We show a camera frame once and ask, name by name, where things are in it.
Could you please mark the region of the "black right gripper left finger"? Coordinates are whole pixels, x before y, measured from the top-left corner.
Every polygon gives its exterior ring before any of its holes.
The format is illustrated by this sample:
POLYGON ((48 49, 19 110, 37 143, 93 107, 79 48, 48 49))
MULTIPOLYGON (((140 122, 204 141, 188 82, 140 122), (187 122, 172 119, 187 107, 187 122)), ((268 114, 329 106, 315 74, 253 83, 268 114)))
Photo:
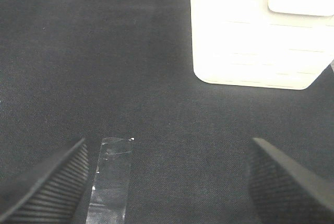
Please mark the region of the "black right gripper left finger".
POLYGON ((71 223, 88 175, 86 140, 76 138, 1 183, 1 223, 71 223))

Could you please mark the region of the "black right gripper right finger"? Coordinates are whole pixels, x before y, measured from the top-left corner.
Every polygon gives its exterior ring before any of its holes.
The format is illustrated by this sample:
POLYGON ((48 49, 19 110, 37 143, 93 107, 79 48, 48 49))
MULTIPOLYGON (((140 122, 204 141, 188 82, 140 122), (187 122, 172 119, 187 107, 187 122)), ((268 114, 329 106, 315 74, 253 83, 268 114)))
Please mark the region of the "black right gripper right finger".
POLYGON ((262 138, 253 138, 248 191, 261 223, 333 223, 333 184, 262 138))

